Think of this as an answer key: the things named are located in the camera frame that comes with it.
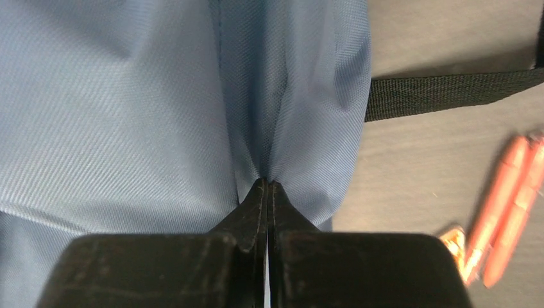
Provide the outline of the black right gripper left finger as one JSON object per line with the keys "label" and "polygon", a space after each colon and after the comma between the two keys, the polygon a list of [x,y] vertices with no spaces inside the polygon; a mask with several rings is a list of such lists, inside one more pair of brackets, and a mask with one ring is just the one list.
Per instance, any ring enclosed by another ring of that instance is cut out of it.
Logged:
{"label": "black right gripper left finger", "polygon": [[39,307],[262,307],[268,183],[204,234],[93,234],[64,250]]}

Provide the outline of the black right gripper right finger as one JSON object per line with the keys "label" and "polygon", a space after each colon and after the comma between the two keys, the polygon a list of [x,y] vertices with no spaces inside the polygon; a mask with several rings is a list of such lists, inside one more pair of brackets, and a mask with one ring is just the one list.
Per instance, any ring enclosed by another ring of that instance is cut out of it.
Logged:
{"label": "black right gripper right finger", "polygon": [[273,307],[471,307],[446,246],[427,234],[324,232],[269,185]]}

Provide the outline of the blue grey student backpack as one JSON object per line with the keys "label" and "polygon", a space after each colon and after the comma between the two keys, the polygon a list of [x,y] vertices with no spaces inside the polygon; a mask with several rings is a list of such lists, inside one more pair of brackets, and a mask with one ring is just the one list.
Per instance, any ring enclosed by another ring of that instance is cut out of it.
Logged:
{"label": "blue grey student backpack", "polygon": [[542,1],[2,1],[1,306],[79,236],[206,232],[258,178],[329,229],[364,123],[542,80]]}

